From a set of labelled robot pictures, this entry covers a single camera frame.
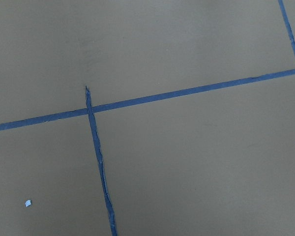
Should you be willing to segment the brown paper table cover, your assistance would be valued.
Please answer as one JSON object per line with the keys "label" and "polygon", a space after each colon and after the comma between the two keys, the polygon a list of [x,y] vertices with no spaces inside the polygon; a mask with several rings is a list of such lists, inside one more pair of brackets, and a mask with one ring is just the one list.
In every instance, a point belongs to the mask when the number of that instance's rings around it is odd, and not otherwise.
{"label": "brown paper table cover", "polygon": [[295,236],[295,0],[0,0],[0,236]]}

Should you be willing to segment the small blue foam crumb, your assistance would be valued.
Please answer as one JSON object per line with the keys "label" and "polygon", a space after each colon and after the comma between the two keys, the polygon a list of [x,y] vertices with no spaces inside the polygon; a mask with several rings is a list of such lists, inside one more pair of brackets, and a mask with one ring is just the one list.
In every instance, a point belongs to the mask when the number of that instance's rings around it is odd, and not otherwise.
{"label": "small blue foam crumb", "polygon": [[25,201],[25,207],[30,207],[32,205],[32,200],[28,199]]}

